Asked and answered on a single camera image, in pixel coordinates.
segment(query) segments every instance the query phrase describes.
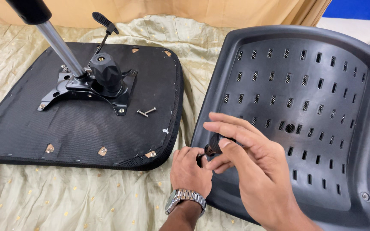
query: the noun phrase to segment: man's hand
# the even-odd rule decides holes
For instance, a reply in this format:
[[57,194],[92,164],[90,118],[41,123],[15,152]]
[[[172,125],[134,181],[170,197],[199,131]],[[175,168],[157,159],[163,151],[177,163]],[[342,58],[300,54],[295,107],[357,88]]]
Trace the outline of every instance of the man's hand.
[[[173,153],[171,167],[172,188],[192,190],[208,196],[212,188],[212,171],[204,166],[208,163],[206,156],[201,159],[203,168],[197,164],[197,155],[203,154],[202,148],[183,147]],[[194,201],[182,201],[169,214],[160,231],[191,231],[195,229],[202,207]]]
[[223,138],[223,154],[206,168],[223,173],[235,166],[239,175],[240,197],[249,215],[266,230],[321,230],[299,208],[289,180],[283,147],[267,139],[248,121],[221,113],[210,113],[208,131],[234,138],[244,145]]
[[[204,198],[208,196],[212,188],[212,171],[200,168],[197,164],[197,155],[203,154],[202,148],[183,147],[173,153],[171,168],[172,188],[193,190]],[[206,156],[203,156],[202,166],[208,163]]]

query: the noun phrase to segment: circular hole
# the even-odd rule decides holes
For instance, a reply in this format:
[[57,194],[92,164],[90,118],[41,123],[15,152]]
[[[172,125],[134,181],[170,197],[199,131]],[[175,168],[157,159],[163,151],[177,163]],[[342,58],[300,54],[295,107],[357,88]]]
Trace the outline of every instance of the circular hole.
[[285,127],[285,131],[287,132],[287,133],[291,133],[291,132],[293,132],[295,130],[295,125],[293,125],[293,124],[288,124],[286,127]]

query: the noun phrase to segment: watch face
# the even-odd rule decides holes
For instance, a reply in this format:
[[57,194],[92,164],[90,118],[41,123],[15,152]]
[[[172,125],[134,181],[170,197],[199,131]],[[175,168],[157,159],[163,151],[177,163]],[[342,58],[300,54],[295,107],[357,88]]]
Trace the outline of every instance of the watch face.
[[167,204],[165,205],[165,211],[167,211],[167,209],[169,209],[169,207],[171,206],[173,198],[175,197],[175,195],[176,195],[176,190],[172,191],[171,195],[169,196]]

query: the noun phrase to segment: hand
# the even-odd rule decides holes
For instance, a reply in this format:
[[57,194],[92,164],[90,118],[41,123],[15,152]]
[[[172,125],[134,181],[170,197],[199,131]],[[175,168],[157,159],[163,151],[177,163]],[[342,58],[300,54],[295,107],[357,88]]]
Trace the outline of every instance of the hand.
[[[212,171],[200,168],[197,164],[197,155],[203,153],[202,148],[190,147],[183,147],[173,153],[170,178],[174,190],[193,190],[204,198],[208,196],[212,188]],[[203,167],[208,163],[206,156],[202,157],[201,162]]]
[[267,139],[248,121],[221,113],[210,113],[208,131],[234,138],[244,147],[223,138],[223,154],[206,168],[222,173],[235,166],[242,203],[249,215],[266,230],[321,230],[299,208],[289,180],[283,147]]

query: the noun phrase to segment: metal screw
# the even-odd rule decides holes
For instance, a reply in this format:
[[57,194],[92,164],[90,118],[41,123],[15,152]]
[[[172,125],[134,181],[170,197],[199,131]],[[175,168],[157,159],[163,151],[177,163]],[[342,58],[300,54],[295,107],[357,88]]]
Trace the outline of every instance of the metal screw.
[[148,114],[148,113],[153,112],[153,111],[156,111],[156,110],[157,110],[157,108],[156,108],[156,107],[154,107],[154,108],[152,108],[151,110],[146,111],[146,112],[145,112],[145,114]]
[[369,195],[368,195],[366,192],[361,192],[361,197],[362,197],[362,199],[364,199],[365,201],[369,200]]
[[142,111],[140,111],[140,110],[138,110],[138,111],[136,111],[136,112],[138,112],[139,114],[141,114],[141,115],[143,115],[143,116],[145,116],[145,117],[148,117],[148,115],[147,115],[147,114],[143,113],[143,112],[142,112]]

